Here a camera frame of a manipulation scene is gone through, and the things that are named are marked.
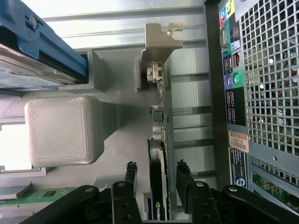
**ethernet port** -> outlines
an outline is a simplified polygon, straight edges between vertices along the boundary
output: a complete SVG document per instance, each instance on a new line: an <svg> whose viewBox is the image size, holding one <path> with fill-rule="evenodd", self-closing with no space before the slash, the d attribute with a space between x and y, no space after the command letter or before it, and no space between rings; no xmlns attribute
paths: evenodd
<svg viewBox="0 0 299 224"><path fill-rule="evenodd" d="M240 66L240 55L239 52L233 54L233 68Z"/></svg>

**circuit board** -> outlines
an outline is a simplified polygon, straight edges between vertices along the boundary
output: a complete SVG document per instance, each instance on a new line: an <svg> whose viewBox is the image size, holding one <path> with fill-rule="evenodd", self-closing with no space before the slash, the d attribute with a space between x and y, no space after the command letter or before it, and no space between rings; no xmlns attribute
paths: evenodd
<svg viewBox="0 0 299 224"><path fill-rule="evenodd" d="M17 199L9 199L0 201L0 207L10 205L22 205L31 203L50 203L67 195L76 188L61 188L61 189L32 189L21 195Z"/></svg>
<svg viewBox="0 0 299 224"><path fill-rule="evenodd" d="M253 183L267 191L270 195L274 196L276 199L289 206L291 209L299 213L299 199L294 195L291 195L287 191L281 189L275 184L267 181L265 178L261 177L258 174L253 174Z"/></svg>

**barcode label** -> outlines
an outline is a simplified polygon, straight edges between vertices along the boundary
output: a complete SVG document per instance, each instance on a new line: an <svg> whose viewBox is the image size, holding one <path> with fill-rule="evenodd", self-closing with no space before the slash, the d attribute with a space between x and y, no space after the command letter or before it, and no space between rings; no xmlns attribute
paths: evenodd
<svg viewBox="0 0 299 224"><path fill-rule="evenodd" d="M244 133L230 131L229 135L238 139L247 140L247 135Z"/></svg>
<svg viewBox="0 0 299 224"><path fill-rule="evenodd" d="M241 144L241 143L238 143L238 142L232 142L232 147L238 147L238 148L241 148L243 150L246 150L246 146Z"/></svg>
<svg viewBox="0 0 299 224"><path fill-rule="evenodd" d="M228 132L229 146L239 149L242 152L249 152L249 140L247 134L239 132Z"/></svg>

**metal bracket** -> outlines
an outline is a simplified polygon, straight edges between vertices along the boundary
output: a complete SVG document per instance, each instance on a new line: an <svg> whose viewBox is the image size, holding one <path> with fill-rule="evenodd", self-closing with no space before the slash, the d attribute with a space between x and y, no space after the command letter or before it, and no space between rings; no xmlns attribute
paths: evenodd
<svg viewBox="0 0 299 224"><path fill-rule="evenodd" d="M161 24L158 23L145 25L145 49L142 51L141 58L142 72L146 72L148 68L157 67L156 70L159 73L159 66L153 66L153 63L164 63L175 49L183 47L182 40L172 38L173 32L182 30L181 23L169 23L167 31L162 31Z"/></svg>

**blue drive tray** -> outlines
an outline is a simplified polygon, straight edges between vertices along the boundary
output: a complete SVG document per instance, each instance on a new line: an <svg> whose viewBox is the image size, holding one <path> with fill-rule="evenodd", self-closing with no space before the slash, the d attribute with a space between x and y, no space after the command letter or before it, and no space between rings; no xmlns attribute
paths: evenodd
<svg viewBox="0 0 299 224"><path fill-rule="evenodd" d="M78 82L88 81L87 60L20 0L0 0L0 42L5 35L8 46L14 50L75 77Z"/></svg>

